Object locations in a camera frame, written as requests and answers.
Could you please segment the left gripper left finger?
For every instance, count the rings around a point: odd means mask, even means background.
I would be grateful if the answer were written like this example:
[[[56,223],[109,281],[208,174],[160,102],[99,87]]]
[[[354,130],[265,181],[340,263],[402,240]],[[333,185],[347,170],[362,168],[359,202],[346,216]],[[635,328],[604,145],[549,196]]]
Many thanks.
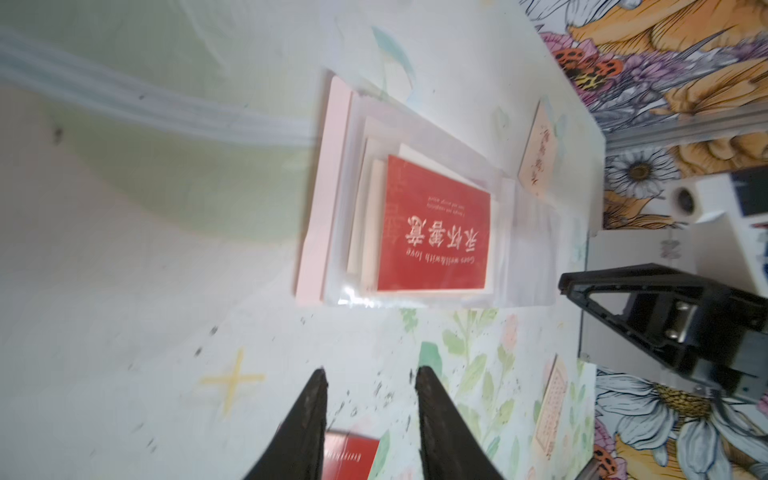
[[[244,479],[318,480],[322,478],[328,382],[316,369]]]

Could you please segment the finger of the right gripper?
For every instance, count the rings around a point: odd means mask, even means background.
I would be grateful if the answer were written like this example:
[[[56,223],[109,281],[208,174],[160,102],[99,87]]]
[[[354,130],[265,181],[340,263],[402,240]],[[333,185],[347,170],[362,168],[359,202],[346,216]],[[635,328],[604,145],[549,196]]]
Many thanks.
[[[675,295],[707,287],[719,286],[653,263],[564,273],[558,282],[560,293],[573,304],[673,371],[677,333],[672,328],[683,324],[674,313]]]

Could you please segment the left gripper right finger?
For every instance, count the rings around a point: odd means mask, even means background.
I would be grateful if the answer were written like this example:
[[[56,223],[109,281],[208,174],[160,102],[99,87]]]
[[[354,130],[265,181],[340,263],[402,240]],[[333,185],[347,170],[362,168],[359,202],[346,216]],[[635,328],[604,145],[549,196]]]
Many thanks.
[[[418,369],[415,389],[425,479],[502,479],[431,367]]]

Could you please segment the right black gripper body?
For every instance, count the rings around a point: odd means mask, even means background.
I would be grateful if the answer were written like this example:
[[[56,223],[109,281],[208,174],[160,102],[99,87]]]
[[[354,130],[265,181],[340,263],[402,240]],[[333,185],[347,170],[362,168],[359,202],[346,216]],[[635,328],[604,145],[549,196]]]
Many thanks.
[[[673,306],[683,322],[672,328],[677,374],[758,401],[767,392],[767,299],[726,287],[687,288]]]

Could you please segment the red card with white characters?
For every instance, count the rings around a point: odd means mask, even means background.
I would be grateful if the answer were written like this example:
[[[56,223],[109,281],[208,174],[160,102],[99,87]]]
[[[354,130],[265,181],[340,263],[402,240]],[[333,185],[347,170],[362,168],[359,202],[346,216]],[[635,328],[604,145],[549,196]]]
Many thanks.
[[[328,431],[324,440],[322,480],[367,480],[380,441],[360,435]]]

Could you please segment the cream card with framed text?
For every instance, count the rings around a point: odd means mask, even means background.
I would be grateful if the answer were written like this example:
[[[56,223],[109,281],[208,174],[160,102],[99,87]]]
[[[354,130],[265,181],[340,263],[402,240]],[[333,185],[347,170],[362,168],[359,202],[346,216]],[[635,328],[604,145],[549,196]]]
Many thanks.
[[[556,355],[541,400],[533,436],[536,451],[547,460],[554,453],[563,405],[568,393],[568,384],[565,363]]]

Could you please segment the red landscape greeting card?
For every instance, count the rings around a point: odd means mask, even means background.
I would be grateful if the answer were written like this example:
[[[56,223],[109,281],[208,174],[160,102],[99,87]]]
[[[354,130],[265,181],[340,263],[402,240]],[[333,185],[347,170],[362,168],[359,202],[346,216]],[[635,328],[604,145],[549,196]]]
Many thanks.
[[[377,290],[485,289],[491,216],[488,192],[391,155]]]

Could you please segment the pink photo album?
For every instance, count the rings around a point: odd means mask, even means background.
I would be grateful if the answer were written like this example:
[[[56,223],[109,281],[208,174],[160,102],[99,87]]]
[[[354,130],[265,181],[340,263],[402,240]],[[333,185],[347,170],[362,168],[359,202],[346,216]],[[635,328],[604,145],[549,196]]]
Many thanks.
[[[515,175],[425,119],[330,82],[302,306],[534,307],[555,297],[557,143],[539,109]]]

